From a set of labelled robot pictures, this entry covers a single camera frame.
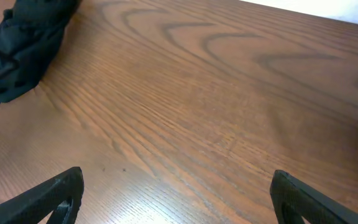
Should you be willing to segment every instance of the black cloth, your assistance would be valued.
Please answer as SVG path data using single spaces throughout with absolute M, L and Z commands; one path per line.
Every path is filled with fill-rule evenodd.
M 0 80 L 0 103 L 38 85 L 63 40 L 80 0 L 17 0 L 0 23 L 0 51 L 19 61 L 19 68 Z M 0 61 L 0 70 L 9 66 Z

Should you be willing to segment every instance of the brown wood surface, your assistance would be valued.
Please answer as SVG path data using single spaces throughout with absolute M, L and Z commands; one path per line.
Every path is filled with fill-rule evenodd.
M 358 25 L 85 0 L 41 84 L 0 107 L 0 203 L 71 166 L 78 223 L 276 223 L 276 169 L 358 212 Z

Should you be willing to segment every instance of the wood grain pattern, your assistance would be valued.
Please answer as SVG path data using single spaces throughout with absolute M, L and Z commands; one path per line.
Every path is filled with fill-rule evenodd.
M 78 223 L 276 223 L 275 169 L 358 212 L 358 25 L 84 1 L 43 82 L 0 108 L 0 203 L 71 166 Z

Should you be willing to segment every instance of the black object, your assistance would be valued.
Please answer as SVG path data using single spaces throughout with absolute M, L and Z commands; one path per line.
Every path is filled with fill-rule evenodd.
M 274 172 L 270 186 L 279 224 L 358 224 L 358 214 L 340 205 L 282 170 Z
M 38 85 L 80 0 L 17 0 L 0 23 L 0 103 Z
M 52 211 L 47 223 L 74 223 L 83 192 L 82 171 L 79 167 L 72 167 L 0 204 L 0 224 L 38 223 Z

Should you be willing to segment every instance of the wood grain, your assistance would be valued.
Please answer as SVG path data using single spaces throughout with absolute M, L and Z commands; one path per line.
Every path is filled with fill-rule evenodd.
M 71 166 L 78 223 L 276 223 L 275 169 L 358 212 L 358 25 L 84 1 L 41 84 L 0 108 L 0 203 Z

